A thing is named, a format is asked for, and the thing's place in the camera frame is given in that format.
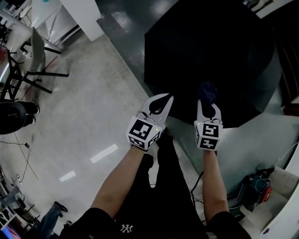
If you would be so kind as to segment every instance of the red object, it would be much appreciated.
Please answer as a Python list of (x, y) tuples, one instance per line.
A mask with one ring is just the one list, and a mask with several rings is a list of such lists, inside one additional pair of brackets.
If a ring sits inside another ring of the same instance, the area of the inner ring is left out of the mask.
[(268, 200), (271, 192), (272, 192), (272, 187), (271, 186), (266, 187), (265, 190), (263, 191), (263, 194), (261, 195), (260, 201), (258, 203), (261, 204), (263, 202), (266, 202)]

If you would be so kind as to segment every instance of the gray chair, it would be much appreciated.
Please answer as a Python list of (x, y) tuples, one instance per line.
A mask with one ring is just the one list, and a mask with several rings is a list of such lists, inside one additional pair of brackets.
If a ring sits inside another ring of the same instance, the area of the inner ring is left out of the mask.
[(28, 71), (22, 78), (22, 81), (44, 91), (49, 94), (52, 93), (52, 91), (40, 86), (39, 84), (35, 83), (35, 81), (31, 81), (27, 79), (28, 75), (32, 76), (54, 76), (54, 77), (68, 77), (68, 74), (59, 74), (59, 73), (49, 73), (44, 70), (45, 64), (46, 64), (46, 55), (45, 55), (45, 50), (51, 51), (57, 54), (60, 54), (60, 51), (53, 50), (51, 48), (47, 48), (44, 46), (43, 39), (41, 36), (38, 34), (37, 30), (35, 28), (32, 28), (32, 35), (31, 35), (31, 44), (28, 42), (25, 42), (20, 49), (24, 52), (27, 52), (25, 50), (24, 46), (31, 46), (32, 47), (32, 57), (31, 57), (31, 63), (29, 66)]

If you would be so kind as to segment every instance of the person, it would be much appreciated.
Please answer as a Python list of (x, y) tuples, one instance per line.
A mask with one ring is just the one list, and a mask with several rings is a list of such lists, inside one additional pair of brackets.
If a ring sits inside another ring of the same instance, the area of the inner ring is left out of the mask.
[(39, 114), (40, 108), (35, 102), (2, 100), (0, 111), (0, 124), (5, 125), (0, 128), (0, 134), (10, 134), (22, 127), (35, 124), (36, 119), (33, 115)]
[(61, 239), (81, 238), (208, 238), (250, 236), (228, 209), (227, 195), (214, 151), (203, 150), (204, 227), (173, 146), (163, 133), (157, 140), (159, 170), (154, 188), (149, 183), (153, 157), (132, 146), (102, 184), (90, 209)]
[(56, 225), (58, 217), (62, 218), (62, 212), (67, 212), (67, 208), (61, 205), (58, 202), (54, 202), (50, 210), (44, 215), (39, 225), (32, 227), (22, 238), (23, 239), (48, 239)]

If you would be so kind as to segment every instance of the blue jeans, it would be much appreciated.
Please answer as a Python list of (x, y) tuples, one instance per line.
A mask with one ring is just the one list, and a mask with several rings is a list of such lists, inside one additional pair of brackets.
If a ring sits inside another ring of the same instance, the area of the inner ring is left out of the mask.
[(47, 239), (50, 237), (60, 213), (61, 213), (61, 207), (59, 207), (57, 204), (53, 204), (51, 209), (42, 218), (40, 225), (34, 228), (39, 238)]

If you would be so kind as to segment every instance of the person's left arm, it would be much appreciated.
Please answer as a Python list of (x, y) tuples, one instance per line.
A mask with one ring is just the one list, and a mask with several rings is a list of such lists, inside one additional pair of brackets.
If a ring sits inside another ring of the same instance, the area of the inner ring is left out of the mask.
[(115, 218), (134, 182), (144, 151), (133, 146), (101, 186), (91, 208)]

